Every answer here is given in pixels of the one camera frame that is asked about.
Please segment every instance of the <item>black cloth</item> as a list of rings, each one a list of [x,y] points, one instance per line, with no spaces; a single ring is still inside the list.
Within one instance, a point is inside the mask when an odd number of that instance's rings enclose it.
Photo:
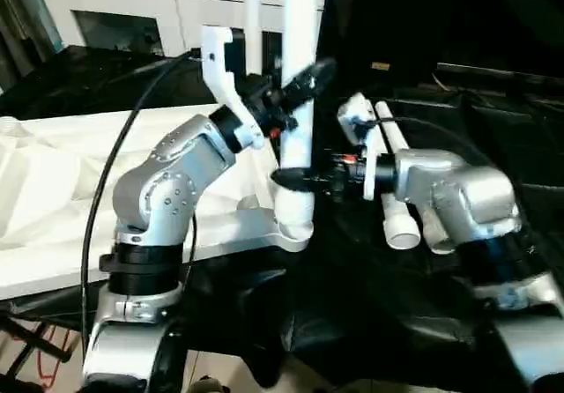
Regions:
[[[68,48],[0,98],[0,115],[45,118],[131,109],[147,81],[110,79],[157,61],[116,51]],[[209,103],[192,63],[158,89],[147,107]],[[557,108],[474,93],[425,89],[366,92],[388,98],[397,115],[413,115],[473,142],[516,185],[538,246],[559,278],[564,230],[564,115]],[[315,112],[315,144],[345,150],[335,118],[344,98],[330,95]],[[436,132],[401,124],[412,147],[448,149],[472,164],[479,157]],[[512,367],[471,299],[453,277],[455,256],[425,247],[391,251],[377,204],[317,198],[308,248],[241,252],[198,262],[182,302],[188,347],[242,356],[263,384],[275,382],[285,353],[335,385],[374,378],[463,391],[511,389]],[[93,284],[92,311],[100,283]],[[78,287],[0,302],[0,312],[76,329]]]

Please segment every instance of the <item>white cabinet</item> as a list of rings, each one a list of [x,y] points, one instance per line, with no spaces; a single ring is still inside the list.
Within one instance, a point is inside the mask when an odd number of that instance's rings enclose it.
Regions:
[[[200,27],[224,26],[242,29],[245,25],[245,5],[221,0],[176,0],[182,22],[182,33],[187,48],[201,45]],[[284,9],[276,5],[261,7],[263,31],[282,33]]]
[[[165,56],[178,56],[186,50],[175,0],[45,0],[45,3],[63,39],[64,46],[99,46],[89,44],[87,38],[90,36],[95,39],[96,27],[93,25],[97,23],[97,20],[93,14],[102,13],[98,16],[98,20],[103,23],[105,18],[108,23],[103,25],[98,37],[110,37],[112,26],[115,26],[117,30],[118,26],[143,25],[143,23],[139,25],[138,22],[131,20],[119,21],[119,18],[117,21],[114,18],[116,24],[113,25],[112,15],[139,17],[148,20],[145,26],[154,25],[158,28],[158,41]]]
[[[178,56],[200,46],[202,25],[243,28],[243,1],[45,0],[45,3],[64,46],[119,48]],[[317,1],[321,20],[323,0]],[[283,32],[283,0],[262,0],[261,15],[265,32]],[[130,33],[122,36],[124,27]]]

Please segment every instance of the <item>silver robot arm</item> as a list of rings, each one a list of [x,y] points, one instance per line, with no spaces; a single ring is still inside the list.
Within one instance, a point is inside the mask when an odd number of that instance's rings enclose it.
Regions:
[[[372,126],[353,117],[339,122],[349,140],[361,145]],[[402,149],[377,156],[375,163],[366,157],[332,153],[322,173],[293,168],[277,170],[272,178],[287,189],[361,197],[370,176],[369,185],[377,190],[372,197],[393,193],[398,201],[428,211],[446,234],[444,244],[433,244],[432,250],[456,251],[461,275],[477,301],[486,304],[522,382],[531,386],[544,376],[564,374],[564,300],[523,225],[511,180],[499,169],[470,166],[447,151]],[[368,172],[369,165],[375,171]],[[547,314],[546,308],[555,312]]]
[[[211,62],[222,61],[216,52]],[[100,258],[109,282],[100,289],[83,391],[98,384],[127,384],[132,389],[125,391],[140,393],[180,391],[188,342],[175,311],[182,297],[183,244],[197,201],[235,164],[238,152],[261,147],[274,128],[295,127],[292,111],[323,90],[335,64],[315,63],[284,88],[273,78],[250,75],[243,97],[223,70],[212,71],[218,83],[210,85],[227,92],[226,105],[168,133],[115,186],[115,245]]]
[[[116,242],[183,244],[198,199],[234,163],[218,127],[203,115],[167,134],[115,186]]]

